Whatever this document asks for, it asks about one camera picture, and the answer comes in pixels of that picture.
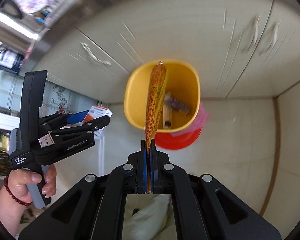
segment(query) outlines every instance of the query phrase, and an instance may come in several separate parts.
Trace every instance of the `trash can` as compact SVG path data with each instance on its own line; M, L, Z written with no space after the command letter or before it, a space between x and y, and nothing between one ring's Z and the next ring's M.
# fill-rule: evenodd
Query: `trash can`
M188 63L178 60L156 60L138 67L130 76L124 95L124 114L131 125L145 128L146 106L150 73L162 61L167 68L166 92L190 106L188 115L172 111L171 129L162 129L162 113L157 132L173 133L187 128L195 119L200 105L200 82L197 71Z

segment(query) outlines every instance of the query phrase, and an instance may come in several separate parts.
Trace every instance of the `tile floor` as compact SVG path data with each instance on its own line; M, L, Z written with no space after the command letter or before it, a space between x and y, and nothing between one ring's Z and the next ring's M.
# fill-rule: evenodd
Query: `tile floor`
M211 117L196 142L182 150L160 150L169 154L171 163L190 174L212 174L259 212L274 161L272 100L208 100L203 105ZM130 153L140 150L144 132L128 123L122 105L110 109L113 115L104 141L56 163L58 192L54 199L84 175L108 174L126 163Z

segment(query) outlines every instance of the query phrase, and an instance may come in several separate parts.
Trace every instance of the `silver screw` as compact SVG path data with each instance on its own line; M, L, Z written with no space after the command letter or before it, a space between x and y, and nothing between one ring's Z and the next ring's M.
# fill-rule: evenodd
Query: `silver screw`
M211 182L212 181L212 176L209 174L204 174L202 175L202 180L205 182Z
M86 182L93 182L96 179L96 176L89 174L85 177Z
M130 163L127 163L127 164L123 165L123 169L126 171L131 171L133 169L133 165Z
M173 166L172 164L170 164L170 163L167 163L167 164L165 164L165 165L163 166L163 168L164 168L165 170L167 170L167 171L172 171L173 168L174 168L174 166Z

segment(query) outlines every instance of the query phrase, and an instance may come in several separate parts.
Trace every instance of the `drawer handle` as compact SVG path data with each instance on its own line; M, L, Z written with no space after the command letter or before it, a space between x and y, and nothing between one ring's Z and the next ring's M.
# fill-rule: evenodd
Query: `drawer handle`
M272 39L272 42L271 42L269 47L267 47L267 48L263 49L262 51L260 51L260 56L262 54L268 52L269 50L273 49L273 47L277 43L278 38L279 38L279 36L278 36L279 25L280 25L280 22L277 22L273 25L273 39Z
M96 61L96 62L98 62L100 64L111 66L111 63L109 61L100 60L95 55L93 55L91 49L89 48L89 46L87 44L81 42L81 45L88 52L88 54L89 54L89 56L90 56L91 59L93 59L94 61Z
M249 46L247 46L246 49L244 49L245 52L248 52L252 46L255 46L257 44L258 36L259 36L259 21L260 21L260 16L255 17L253 20L254 35Z

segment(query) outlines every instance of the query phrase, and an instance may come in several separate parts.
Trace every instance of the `cabinet door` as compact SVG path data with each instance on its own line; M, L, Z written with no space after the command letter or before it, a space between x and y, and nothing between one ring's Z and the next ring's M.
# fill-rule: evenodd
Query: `cabinet door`
M101 61L93 60L82 46ZM74 29L36 65L34 70L47 70L47 80L90 98L106 103L123 102L128 72L94 42Z
M127 0L80 26L129 72L152 60L178 59L199 74L202 97L225 97L262 33L272 0Z
M273 97L299 80L300 15L275 0L260 43L229 97Z

